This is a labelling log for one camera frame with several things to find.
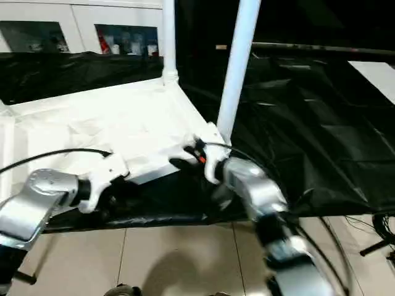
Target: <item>metal rod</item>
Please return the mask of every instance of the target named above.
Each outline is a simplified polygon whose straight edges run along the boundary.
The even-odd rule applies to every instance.
[[[236,112],[258,19],[260,0],[240,0],[228,62],[217,127],[226,143],[235,124]]]
[[[327,46],[317,44],[298,44],[298,43],[276,43],[276,42],[253,42],[252,48],[269,48],[269,49],[300,49],[303,51],[337,51],[350,52],[353,54],[381,54],[385,56],[395,56],[395,51],[387,51],[383,49],[369,49],[358,47],[344,47],[344,46]]]
[[[175,60],[175,0],[163,1],[164,24],[164,84],[177,82],[178,72]]]
[[[366,248],[365,250],[360,251],[361,256],[366,256],[374,251],[377,251],[378,249],[381,249],[383,247],[386,247],[389,245],[389,242],[386,240],[382,240],[381,242],[378,242],[377,244],[371,245],[369,248]]]
[[[21,282],[26,282],[29,285],[34,285],[37,282],[36,276],[29,276],[28,274],[21,273],[20,271],[15,273],[14,278]]]

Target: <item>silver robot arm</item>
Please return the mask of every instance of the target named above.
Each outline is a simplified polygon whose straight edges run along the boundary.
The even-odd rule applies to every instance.
[[[52,169],[34,171],[22,190],[0,203],[0,295],[6,295],[23,258],[43,232],[54,211],[78,207],[92,212],[110,182],[129,173],[112,154],[85,179]]]
[[[218,162],[216,178],[240,196],[266,265],[274,271],[268,286],[274,295],[334,296],[335,291],[315,264],[305,239],[286,223],[286,199],[276,182],[256,164],[236,157]]]

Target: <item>white metal frame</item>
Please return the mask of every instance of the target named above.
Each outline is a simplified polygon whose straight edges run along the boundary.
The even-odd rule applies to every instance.
[[[230,143],[233,125],[235,124],[259,7],[260,0],[240,0],[217,120],[218,130],[227,143]]]
[[[178,72],[175,60],[175,0],[164,0],[163,20],[164,20],[164,83],[178,81]]]

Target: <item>black tube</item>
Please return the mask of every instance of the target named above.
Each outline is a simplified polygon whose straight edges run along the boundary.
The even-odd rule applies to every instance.
[[[37,282],[37,277],[36,276],[29,276],[28,274],[21,273],[20,271],[17,271],[14,275],[14,279],[17,279],[18,281],[21,282],[26,282],[29,285],[34,285]]]
[[[91,195],[91,181],[78,179],[77,194],[74,197],[70,206],[75,207],[80,203],[81,200],[89,199],[90,195]]]
[[[260,217],[255,222],[255,232],[263,247],[290,236],[288,225],[277,213]]]
[[[111,153],[107,152],[107,151],[102,151],[102,150],[97,150],[97,149],[88,149],[88,148],[71,148],[71,149],[55,150],[55,151],[39,154],[36,156],[32,156],[29,158],[25,158],[25,159],[19,160],[18,162],[14,162],[14,163],[6,166],[5,168],[0,169],[0,174],[4,173],[5,171],[11,170],[13,168],[19,167],[20,165],[24,165],[25,163],[32,162],[33,160],[36,160],[36,159],[45,158],[45,157],[57,155],[57,154],[69,153],[69,152],[99,153],[99,154],[103,155],[104,157],[111,155]]]
[[[336,236],[336,234],[332,231],[331,227],[329,226],[329,224],[322,218],[319,217],[319,220],[321,222],[321,224],[323,225],[323,227],[326,229],[327,233],[330,235],[330,237],[332,238],[332,241],[335,243],[335,247],[341,257],[341,261],[343,263],[343,267],[344,267],[344,271],[346,273],[346,278],[347,278],[347,286],[345,287],[344,293],[349,296],[352,295],[352,290],[354,288],[353,286],[353,277],[352,277],[352,270],[351,270],[351,265],[347,259],[347,255],[343,249],[343,246],[341,245],[338,237]]]
[[[381,242],[378,242],[377,244],[371,245],[369,248],[366,248],[365,250],[360,251],[359,254],[364,257],[364,256],[366,256],[378,249],[386,247],[389,244],[390,243],[388,241],[382,240]]]
[[[214,170],[215,179],[217,179],[220,182],[223,182],[223,169],[224,169],[226,162],[227,162],[227,159],[223,160],[221,162],[218,162],[217,166],[215,167],[215,170]]]
[[[27,251],[0,245],[0,286],[11,283]]]

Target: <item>black stand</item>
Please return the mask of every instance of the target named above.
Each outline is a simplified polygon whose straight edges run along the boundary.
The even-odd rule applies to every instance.
[[[29,285],[34,285],[37,282],[36,276],[29,276],[28,274],[21,273],[20,271],[15,273],[14,279],[17,279],[21,282],[26,282]]]
[[[377,244],[371,245],[370,247],[366,248],[365,250],[360,251],[361,256],[366,256],[374,251],[377,251],[378,249],[381,249],[383,247],[386,247],[390,243],[386,240],[382,240],[381,242],[378,242]]]
[[[387,260],[391,262],[393,267],[395,267],[395,251],[392,251],[391,253],[388,254]]]

